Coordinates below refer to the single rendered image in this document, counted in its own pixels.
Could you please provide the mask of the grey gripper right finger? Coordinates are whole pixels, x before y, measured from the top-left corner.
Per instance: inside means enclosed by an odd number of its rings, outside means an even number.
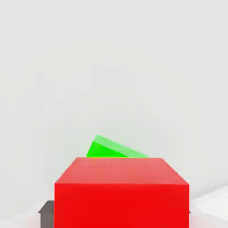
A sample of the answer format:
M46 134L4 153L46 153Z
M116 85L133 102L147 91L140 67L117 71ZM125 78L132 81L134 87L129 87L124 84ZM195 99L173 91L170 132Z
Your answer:
M191 210L189 228L202 228L202 212Z

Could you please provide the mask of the small red cube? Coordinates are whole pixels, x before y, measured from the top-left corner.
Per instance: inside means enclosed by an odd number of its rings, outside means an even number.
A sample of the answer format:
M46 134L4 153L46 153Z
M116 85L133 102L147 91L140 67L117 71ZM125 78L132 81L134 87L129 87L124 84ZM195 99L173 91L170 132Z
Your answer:
M189 228L189 200L161 158L76 158L55 183L54 228Z

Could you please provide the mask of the small green cube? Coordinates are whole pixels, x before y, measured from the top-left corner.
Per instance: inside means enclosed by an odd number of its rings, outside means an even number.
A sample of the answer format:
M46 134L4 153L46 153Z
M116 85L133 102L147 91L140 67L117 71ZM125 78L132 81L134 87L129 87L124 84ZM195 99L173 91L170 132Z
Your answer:
M87 157L130 157L130 158L148 158L138 151L121 145L108 138L97 135L91 143L86 155Z

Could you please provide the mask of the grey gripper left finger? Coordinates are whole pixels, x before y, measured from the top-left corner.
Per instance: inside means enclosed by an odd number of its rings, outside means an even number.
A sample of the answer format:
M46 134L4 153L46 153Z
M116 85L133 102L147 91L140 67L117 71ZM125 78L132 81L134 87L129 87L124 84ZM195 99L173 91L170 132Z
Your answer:
M54 228L54 201L39 201L29 210L26 228Z

